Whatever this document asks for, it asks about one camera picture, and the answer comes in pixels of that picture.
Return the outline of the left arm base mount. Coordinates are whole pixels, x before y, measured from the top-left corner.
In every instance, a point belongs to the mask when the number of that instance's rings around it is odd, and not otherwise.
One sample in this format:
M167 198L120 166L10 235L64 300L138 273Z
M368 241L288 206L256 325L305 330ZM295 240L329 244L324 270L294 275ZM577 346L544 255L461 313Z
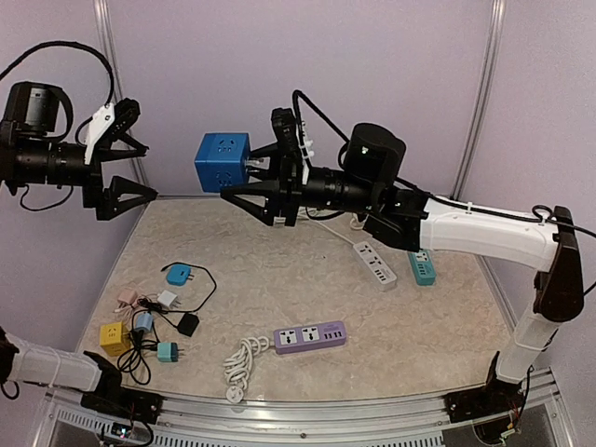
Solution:
M110 395L84 393L80 405L98 413L154 425L161 414L163 402L164 398L156 393L120 388Z

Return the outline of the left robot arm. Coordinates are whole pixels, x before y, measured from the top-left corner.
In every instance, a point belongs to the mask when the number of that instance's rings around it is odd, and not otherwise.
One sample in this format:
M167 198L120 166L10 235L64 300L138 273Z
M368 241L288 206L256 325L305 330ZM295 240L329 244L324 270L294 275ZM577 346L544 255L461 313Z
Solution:
M19 82L9 91L1 120L1 181L11 195L31 184L80 188L83 206L100 221L155 200L155 189L115 176L103 184L102 165L144 156L147 146L128 134L141 114L132 99L107 102L92 116L83 145L54 133L59 110L73 125L73 106L57 86ZM1 381L71 388L82 394L83 407L116 416L156 417L162 398L122 385L121 372L102 355L76 354L28 343L1 333Z

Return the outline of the purple power strip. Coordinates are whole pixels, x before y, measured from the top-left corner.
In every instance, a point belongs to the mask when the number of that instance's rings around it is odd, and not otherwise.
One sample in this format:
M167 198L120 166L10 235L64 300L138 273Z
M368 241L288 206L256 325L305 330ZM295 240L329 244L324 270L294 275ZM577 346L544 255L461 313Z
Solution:
M277 329L271 336L246 337L237 351L223 361L223 376L229 403L239 404L249 388L255 359L273 349L277 355L289 355L345 345L347 330L343 321L330 321Z

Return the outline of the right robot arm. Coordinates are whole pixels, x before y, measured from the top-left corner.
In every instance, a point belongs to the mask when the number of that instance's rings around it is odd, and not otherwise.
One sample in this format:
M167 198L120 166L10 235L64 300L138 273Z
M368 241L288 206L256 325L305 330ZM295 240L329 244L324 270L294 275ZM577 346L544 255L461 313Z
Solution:
M312 168L305 140L293 124L278 124L273 143L256 151L269 161L250 168L254 152L239 137L218 137L216 154L230 156L240 174L220 177L221 197L265 224L294 225L299 209L360 214L364 228L402 251L459 251L532 267L535 299L507 346L497 353L476 403L496 413L512 398L532 363L559 327L584 307L576 228L563 207L516 213L434 196L398 177L405 144L389 130L357 124L345 142L341 169Z

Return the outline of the black charger with cable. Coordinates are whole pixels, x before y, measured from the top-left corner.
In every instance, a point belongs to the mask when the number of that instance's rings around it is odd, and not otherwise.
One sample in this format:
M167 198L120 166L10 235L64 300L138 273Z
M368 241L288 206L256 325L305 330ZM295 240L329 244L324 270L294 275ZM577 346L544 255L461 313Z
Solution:
M198 304L191 306L189 309L182 309L179 307L178 310L166 310L164 309L157 301L157 297L155 300L150 300L147 297L142 297L139 299L139 307L145 309L150 312L155 312L159 316L161 316L172 328L174 328L179 334L184 335L186 337L191 337L196 329L199 326L199 317L198 312L204 307L204 305L208 302L208 300L213 296L213 294L218 289L218 284L211 274L211 272L204 266L196 265L196 264L189 264L193 267L193 278L194 278L194 271L198 270L202 273L205 273L208 277L208 280L211 284L211 290L208 292L207 296Z

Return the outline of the blue cube socket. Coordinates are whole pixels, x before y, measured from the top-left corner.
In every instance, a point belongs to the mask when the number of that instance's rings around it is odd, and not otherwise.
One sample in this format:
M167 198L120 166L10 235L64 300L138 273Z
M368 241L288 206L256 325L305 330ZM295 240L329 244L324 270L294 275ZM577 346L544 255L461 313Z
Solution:
M195 157L196 174L204 193L246 183L251 152L248 133L206 133Z

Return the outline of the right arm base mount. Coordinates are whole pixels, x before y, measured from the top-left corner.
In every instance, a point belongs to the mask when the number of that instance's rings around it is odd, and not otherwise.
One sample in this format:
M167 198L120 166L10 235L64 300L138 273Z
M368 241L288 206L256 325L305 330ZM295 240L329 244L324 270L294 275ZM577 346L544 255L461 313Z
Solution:
M520 409L524 396L518 390L490 391L484 386L448 393L443 401L452 424Z

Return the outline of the teal charger with cable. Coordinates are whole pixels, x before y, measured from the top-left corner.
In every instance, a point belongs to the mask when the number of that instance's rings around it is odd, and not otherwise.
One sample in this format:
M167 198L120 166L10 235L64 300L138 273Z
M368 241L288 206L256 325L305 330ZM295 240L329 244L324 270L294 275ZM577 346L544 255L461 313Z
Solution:
M154 353L161 363L176 363L182 353L177 343L146 339L143 330L133 330L129 334L129 340L130 347L118 356L116 368L127 374L138 386L149 385L153 377L145 358L146 353Z

